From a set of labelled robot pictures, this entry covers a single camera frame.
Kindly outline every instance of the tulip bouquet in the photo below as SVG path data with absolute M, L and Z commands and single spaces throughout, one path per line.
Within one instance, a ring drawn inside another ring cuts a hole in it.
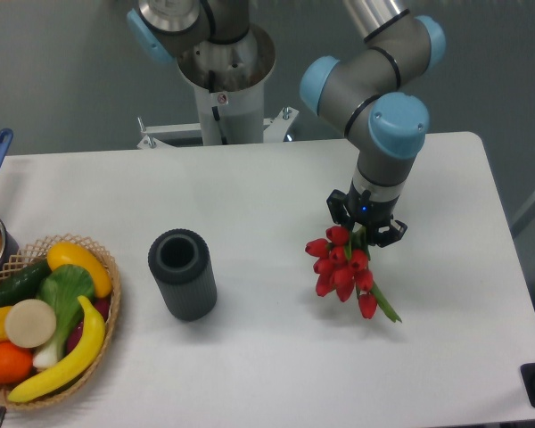
M 336 291 L 340 301 L 347 301 L 356 291 L 358 308 L 363 318 L 370 319 L 380 308 L 393 323 L 402 320 L 373 279 L 368 268 L 371 259 L 366 243 L 365 228 L 351 232 L 342 226 L 326 230 L 325 238 L 307 243 L 305 252 L 317 261 L 313 270 L 319 275 L 315 291 L 324 297 Z

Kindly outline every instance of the fruit basket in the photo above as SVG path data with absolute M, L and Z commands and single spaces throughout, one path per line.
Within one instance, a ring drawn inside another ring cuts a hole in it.
M 112 255 L 110 255 L 110 253 L 104 247 L 102 247 L 102 245 L 93 241 L 91 238 L 81 237 L 78 235 L 56 235 L 47 236 L 44 239 L 37 240 L 35 243 L 28 244 L 25 248 L 20 249 L 17 254 L 12 255 L 9 261 L 4 264 L 4 268 L 0 272 L 0 285 L 7 277 L 11 276 L 18 270 L 45 259 L 47 252 L 52 248 L 52 246 L 61 242 L 75 243 L 89 250 L 95 256 L 95 258 L 101 262 L 109 274 L 112 286 L 111 305 L 109 309 L 109 316 L 105 322 L 105 336 L 103 339 L 103 345 L 93 363 L 83 373 L 81 373 L 81 375 L 65 385 L 63 388 L 50 392 L 40 398 L 33 399 L 25 403 L 14 403 L 7 398 L 8 394 L 12 390 L 12 387 L 0 386 L 0 406 L 4 406 L 11 410 L 33 410 L 42 407 L 48 407 L 67 399 L 69 396 L 78 391 L 83 385 L 85 385 L 86 382 L 91 378 L 111 343 L 111 337 L 113 335 L 117 317 L 119 315 L 121 297 L 119 271 Z

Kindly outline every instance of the banana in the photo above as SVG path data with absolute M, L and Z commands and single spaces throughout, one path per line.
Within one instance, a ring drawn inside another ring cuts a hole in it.
M 55 366 L 16 386 L 8 395 L 13 403 L 26 403 L 69 383 L 82 374 L 97 358 L 105 337 L 105 322 L 85 296 L 78 297 L 85 314 L 83 335 L 76 348 Z

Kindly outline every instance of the bok choy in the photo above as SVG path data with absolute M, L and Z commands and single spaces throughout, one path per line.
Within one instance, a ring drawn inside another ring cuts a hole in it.
M 78 296 L 92 300 L 95 295 L 93 279 L 82 267 L 63 265 L 54 270 L 37 290 L 37 298 L 50 305 L 55 312 L 57 325 L 52 338 L 34 354 L 34 367 L 43 370 L 54 366 L 63 358 L 65 342 L 71 331 L 83 318 Z

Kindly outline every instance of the tabletop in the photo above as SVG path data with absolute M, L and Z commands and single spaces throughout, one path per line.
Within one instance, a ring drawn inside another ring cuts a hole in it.
M 395 209 L 404 239 L 371 249 L 398 311 L 363 319 L 315 294 L 307 241 L 348 190 L 345 140 L 8 157 L 0 218 L 20 244 L 88 235 L 121 273 L 114 341 L 92 380 L 5 427 L 394 427 L 535 419 L 521 364 L 535 314 L 481 140 L 428 135 Z M 173 228 L 210 247 L 218 303 L 171 316 L 147 265 Z

